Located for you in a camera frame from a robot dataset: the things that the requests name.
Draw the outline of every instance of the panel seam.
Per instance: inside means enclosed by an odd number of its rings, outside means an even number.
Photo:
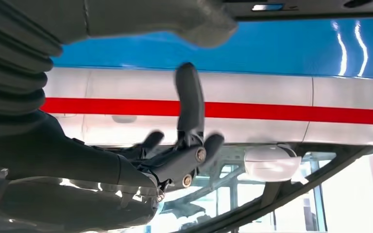
[[[311,76],[311,86],[312,86],[311,107],[314,107],[314,76]],[[306,137],[306,134],[308,132],[308,128],[309,128],[310,124],[311,124],[311,121],[309,121],[308,124],[306,125],[305,134],[304,134],[302,142],[305,141],[305,137]]]
[[[88,78],[86,80],[85,98],[88,98],[91,75],[92,75],[92,70],[89,71]],[[85,141],[86,130],[87,130],[87,128],[86,128],[86,114],[84,114],[83,117],[82,117],[82,126],[81,126],[81,138],[82,138],[83,141]]]

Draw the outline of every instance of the car body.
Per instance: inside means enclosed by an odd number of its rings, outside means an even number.
[[[129,145],[152,130],[172,143],[168,100],[184,61],[200,71],[206,132],[228,143],[373,145],[373,19],[241,23],[211,50],[169,33],[77,43],[54,59],[43,109],[89,144]]]

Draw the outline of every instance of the metal screw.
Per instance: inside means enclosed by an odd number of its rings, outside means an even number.
[[[162,190],[159,190],[158,197],[156,197],[156,200],[158,202],[161,202],[165,198],[165,193]]]
[[[187,174],[182,180],[182,185],[186,188],[191,185],[191,182],[192,182],[192,177],[190,174]]]
[[[164,199],[163,196],[158,196],[157,201],[158,201],[158,202],[161,202],[163,199]]]
[[[197,161],[202,163],[206,158],[206,151],[205,149],[199,149],[197,152]]]

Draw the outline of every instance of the white wall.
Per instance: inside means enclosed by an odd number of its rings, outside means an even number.
[[[371,159],[358,159],[322,184],[329,233],[373,233]]]

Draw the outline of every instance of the gray robot arm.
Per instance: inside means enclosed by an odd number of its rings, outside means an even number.
[[[214,159],[223,137],[215,134],[203,140],[203,95],[197,71],[189,63],[180,66],[175,74],[181,101],[178,141],[151,159],[145,155],[159,144],[163,137],[159,132],[150,134],[131,149],[122,150],[122,154],[115,154],[68,138],[54,117],[39,110],[45,101],[42,90],[47,81],[45,72],[52,68],[50,57],[62,53],[62,44],[89,37],[171,31],[192,43],[210,47],[225,41],[235,30],[235,23],[212,1],[174,3],[170,0],[0,0],[0,167],[6,171],[6,182],[0,186],[0,193],[5,193],[0,196],[3,216],[61,224],[68,232],[95,226],[117,229],[131,226],[134,219],[138,219],[137,225],[146,224],[156,211],[153,203],[138,203],[128,214],[108,208],[114,202],[102,193],[94,196],[81,189],[54,187],[52,190],[42,183],[17,181],[55,177],[128,189],[154,188],[160,201],[168,187],[175,190],[189,186],[200,166]],[[31,185],[38,187],[34,201],[42,201],[47,215],[40,215],[36,208],[6,205],[6,201],[27,205],[32,198],[10,197],[28,197],[30,194],[22,191],[30,190]],[[85,198],[76,198],[82,192]],[[102,205],[86,206],[93,198]],[[125,206],[122,205],[125,199],[122,195],[121,206]],[[56,208],[60,203],[65,208]],[[83,206],[87,211],[75,209]],[[90,221],[62,218],[69,211],[77,219]],[[139,220],[146,213],[149,217]]]

